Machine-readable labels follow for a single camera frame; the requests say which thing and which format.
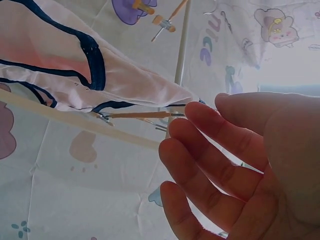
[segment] purple cartoon shape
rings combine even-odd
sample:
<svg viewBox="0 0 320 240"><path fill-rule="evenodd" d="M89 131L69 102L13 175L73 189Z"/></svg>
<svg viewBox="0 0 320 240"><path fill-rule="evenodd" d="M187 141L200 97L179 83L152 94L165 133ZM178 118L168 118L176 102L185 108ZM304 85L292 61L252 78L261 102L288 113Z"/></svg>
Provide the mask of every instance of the purple cartoon shape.
<svg viewBox="0 0 320 240"><path fill-rule="evenodd" d="M10 87L0 83L0 89L11 92ZM10 156L17 147L15 137L10 133L14 126L14 114L6 107L6 103L0 101L0 160Z"/></svg>
<svg viewBox="0 0 320 240"><path fill-rule="evenodd" d="M157 0L141 0L145 5L155 8L158 3ZM135 0L112 0L112 5L115 14L119 19L128 25L135 25L141 17L148 15L140 9L132 8Z"/></svg>

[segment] palm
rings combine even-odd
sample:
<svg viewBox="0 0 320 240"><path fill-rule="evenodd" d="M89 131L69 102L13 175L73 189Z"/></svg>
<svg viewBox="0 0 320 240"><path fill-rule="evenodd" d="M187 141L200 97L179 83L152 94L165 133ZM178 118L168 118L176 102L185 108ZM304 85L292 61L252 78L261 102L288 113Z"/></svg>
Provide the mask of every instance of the palm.
<svg viewBox="0 0 320 240"><path fill-rule="evenodd" d="M305 214L316 207L312 208L304 199L295 197L302 192L308 196L308 190L303 189L310 182L300 179L297 186L297 175L293 174L296 169L286 170L283 174L286 178L281 177L279 172L285 170L283 166L286 164L282 166L276 161L282 153L277 151L278 155L270 155L276 148L274 135L281 135L284 131L274 131L275 126L268 126L267 122L277 123L281 115L276 119L261 121L263 123L250 122L253 132L241 128L250 121L246 117L242 122L232 116L227 118L238 127L200 103L191 103L185 111L189 120L177 119L172 122L169 127L172 138L159 147L160 158L177 183L163 184L161 198L166 217L179 240L222 239L203 230L191 213L186 196L213 223L229 233L230 240L319 238L319 228L315 224L319 214L311 214L310 217ZM221 114L228 117L223 109ZM232 164L197 128L263 174ZM270 128L268 135L263 132L265 128ZM284 140L291 144L288 135L278 136L281 149ZM221 193L211 182L228 195Z"/></svg>

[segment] light blue shape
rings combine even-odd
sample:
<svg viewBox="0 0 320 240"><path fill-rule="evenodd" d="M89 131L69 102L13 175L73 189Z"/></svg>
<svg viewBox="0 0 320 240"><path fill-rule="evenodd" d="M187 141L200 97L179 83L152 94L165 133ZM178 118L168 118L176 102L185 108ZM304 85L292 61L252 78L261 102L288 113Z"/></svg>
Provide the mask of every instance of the light blue shape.
<svg viewBox="0 0 320 240"><path fill-rule="evenodd" d="M159 207L163 207L161 194L160 194L160 187L158 187L153 193L151 193L148 197L150 203L154 202Z"/></svg>
<svg viewBox="0 0 320 240"><path fill-rule="evenodd" d="M25 226L25 227L23 228L23 231L25 231L26 233L30 233L30 228L28 228L28 227Z"/></svg>
<svg viewBox="0 0 320 240"><path fill-rule="evenodd" d="M18 226L17 224L11 224L11 227L12 227L13 229L19 229L19 226Z"/></svg>
<svg viewBox="0 0 320 240"><path fill-rule="evenodd" d="M22 238L24 237L24 233L23 233L22 231L19 231L19 232L18 232L18 237L19 237L20 239L22 239Z"/></svg>

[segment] finger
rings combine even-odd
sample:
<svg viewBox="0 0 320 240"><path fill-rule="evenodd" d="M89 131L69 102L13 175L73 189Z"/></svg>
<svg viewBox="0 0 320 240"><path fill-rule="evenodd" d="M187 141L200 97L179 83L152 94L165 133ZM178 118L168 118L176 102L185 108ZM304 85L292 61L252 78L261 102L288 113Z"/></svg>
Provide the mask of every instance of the finger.
<svg viewBox="0 0 320 240"><path fill-rule="evenodd" d="M205 230L192 213L185 193L173 182L160 187L165 216L179 240L222 240L220 236Z"/></svg>
<svg viewBox="0 0 320 240"><path fill-rule="evenodd" d="M235 95L222 93L216 96L215 105L222 117L230 123L263 136L265 126L272 115L301 98L304 96L271 92Z"/></svg>
<svg viewBox="0 0 320 240"><path fill-rule="evenodd" d="M226 193L247 202L263 175L235 166L188 120L179 118L169 126L170 136L180 141L207 177Z"/></svg>
<svg viewBox="0 0 320 240"><path fill-rule="evenodd" d="M244 202L222 194L196 165L181 142L169 138L159 146L163 164L194 205L218 227L228 232Z"/></svg>
<svg viewBox="0 0 320 240"><path fill-rule="evenodd" d="M202 103L189 103L185 108L185 114L200 131L227 151L250 166L262 172L265 170L268 157L262 136L233 125L217 111Z"/></svg>
<svg viewBox="0 0 320 240"><path fill-rule="evenodd" d="M279 214L278 204L278 200L268 193L255 195L243 208L228 240L275 239L274 235L267 235Z"/></svg>

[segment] white fabric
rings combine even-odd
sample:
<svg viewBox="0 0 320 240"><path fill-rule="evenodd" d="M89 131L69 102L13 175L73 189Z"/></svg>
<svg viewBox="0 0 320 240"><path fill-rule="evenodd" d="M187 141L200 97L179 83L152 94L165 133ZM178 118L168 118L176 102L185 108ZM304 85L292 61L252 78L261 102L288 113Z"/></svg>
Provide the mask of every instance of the white fabric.
<svg viewBox="0 0 320 240"><path fill-rule="evenodd" d="M54 1L0 4L0 78L40 87L58 110L89 112L110 101L165 107L199 100L125 57Z"/></svg>

